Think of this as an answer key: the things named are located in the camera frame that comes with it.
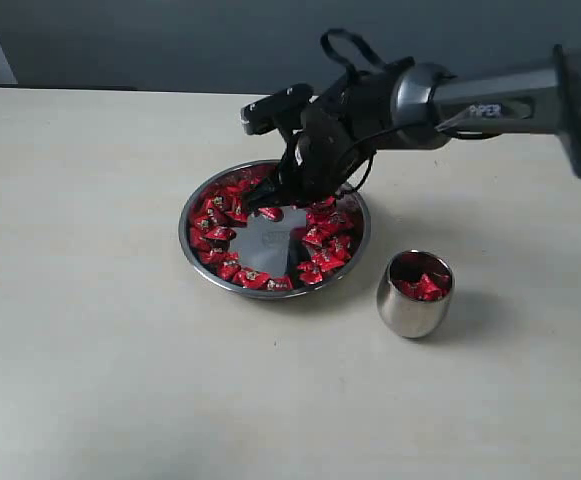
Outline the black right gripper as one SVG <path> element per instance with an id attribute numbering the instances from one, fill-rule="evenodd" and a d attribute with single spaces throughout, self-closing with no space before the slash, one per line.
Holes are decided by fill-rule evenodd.
<path id="1" fill-rule="evenodd" d="M 242 195 L 243 208 L 308 205 L 334 195 L 365 162 L 344 125 L 319 107 L 300 115 L 302 129 L 287 144 L 276 174 Z"/>

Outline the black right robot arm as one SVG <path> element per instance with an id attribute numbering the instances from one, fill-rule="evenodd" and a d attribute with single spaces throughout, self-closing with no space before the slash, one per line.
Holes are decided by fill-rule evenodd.
<path id="1" fill-rule="evenodd" d="M 304 85 L 280 91 L 241 116 L 248 134 L 275 130 L 286 144 L 244 196 L 249 211 L 310 205 L 345 192 L 381 150 L 435 150 L 452 139 L 552 135 L 581 179 L 581 50 L 555 46 L 546 60 L 474 78 L 404 58 L 347 72 L 316 98 Z"/>

